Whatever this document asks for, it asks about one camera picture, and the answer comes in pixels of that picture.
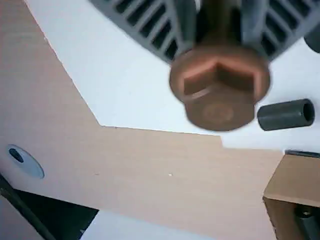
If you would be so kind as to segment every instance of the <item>light wood panel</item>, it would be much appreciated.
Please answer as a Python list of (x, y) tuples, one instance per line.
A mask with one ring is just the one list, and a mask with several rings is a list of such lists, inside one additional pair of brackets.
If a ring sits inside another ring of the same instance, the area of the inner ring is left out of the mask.
[[(27, 7), (0, 2), (0, 171), (13, 187), (216, 239), (274, 238), (262, 195), (281, 152), (99, 126)], [(21, 172), (7, 144), (45, 178)]]

